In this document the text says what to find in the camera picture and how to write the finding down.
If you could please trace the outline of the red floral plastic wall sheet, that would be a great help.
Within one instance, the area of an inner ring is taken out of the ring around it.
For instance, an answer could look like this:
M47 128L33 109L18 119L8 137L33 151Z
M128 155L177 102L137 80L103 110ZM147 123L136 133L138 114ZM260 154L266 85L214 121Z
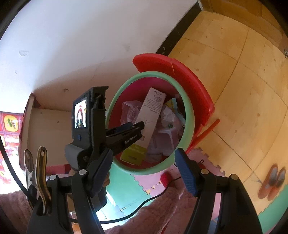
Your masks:
M21 131L22 114L1 112L1 139L11 165L21 182L25 185L25 172L19 165L19 135ZM1 194L19 191L9 169L1 156Z

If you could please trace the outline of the red bin green rim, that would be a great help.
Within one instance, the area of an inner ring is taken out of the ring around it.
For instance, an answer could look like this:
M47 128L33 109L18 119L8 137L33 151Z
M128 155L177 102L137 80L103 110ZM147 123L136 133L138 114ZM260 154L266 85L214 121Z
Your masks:
M108 129L120 126L120 118L122 114L122 103L130 100L144 101L150 88L155 88L167 95L166 99L180 95L185 110L185 128L183 136L178 147L187 150L195 129L194 109L190 98L184 88L174 78L161 72L148 71L134 75L127 80L116 92L109 108L106 112L106 127ZM150 175L158 173L173 165L175 162L174 152L165 160L159 163L146 163L141 166L134 166L120 160L121 154L117 154L113 158L113 165L128 174L133 175Z

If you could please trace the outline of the green white cardboard box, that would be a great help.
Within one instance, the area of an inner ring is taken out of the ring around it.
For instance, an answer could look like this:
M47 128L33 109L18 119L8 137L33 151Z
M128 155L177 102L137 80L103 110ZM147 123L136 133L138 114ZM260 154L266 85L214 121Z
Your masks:
M147 149L161 113L166 94L150 88L141 106L136 123L143 122L141 138L125 149L120 159L126 163L140 166L147 155Z

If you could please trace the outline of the orange grey shoes pair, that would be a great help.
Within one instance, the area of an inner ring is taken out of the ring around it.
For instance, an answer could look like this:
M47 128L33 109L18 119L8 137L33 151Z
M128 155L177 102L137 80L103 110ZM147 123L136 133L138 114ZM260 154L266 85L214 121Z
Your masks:
M258 198L267 198L268 201L272 201L279 193L282 185L285 181L286 169L285 167L278 169L277 164L273 164L267 173L267 176L260 187L258 192Z

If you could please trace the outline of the red bin lid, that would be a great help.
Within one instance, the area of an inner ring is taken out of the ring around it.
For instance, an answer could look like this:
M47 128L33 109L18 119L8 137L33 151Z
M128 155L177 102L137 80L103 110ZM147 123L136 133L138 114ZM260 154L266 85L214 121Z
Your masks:
M215 111L214 103L202 82L183 63L161 54L145 53L136 55L133 60L136 69L142 73L157 71L174 78L185 90L194 109L194 135L200 134Z

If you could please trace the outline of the silver spring clamp right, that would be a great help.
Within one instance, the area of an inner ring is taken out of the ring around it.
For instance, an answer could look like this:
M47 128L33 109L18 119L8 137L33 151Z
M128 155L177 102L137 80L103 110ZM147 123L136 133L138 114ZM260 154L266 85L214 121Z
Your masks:
M32 153L25 149L24 163L29 205L34 208L40 197L42 215L46 215L51 210L51 195L46 182L47 149L44 146L38 148L35 163Z

